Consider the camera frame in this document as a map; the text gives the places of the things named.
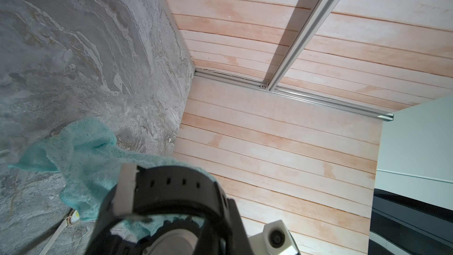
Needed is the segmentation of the teal microfiber cloth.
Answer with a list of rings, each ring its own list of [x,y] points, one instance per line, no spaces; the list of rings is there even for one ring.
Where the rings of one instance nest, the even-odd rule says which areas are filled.
[[[94,222],[103,200],[117,184],[124,163],[142,168],[185,166],[172,157],[123,150],[109,127],[95,118],[86,118],[34,143],[13,167],[61,174],[66,182],[60,192],[61,201],[77,210],[81,221]]]

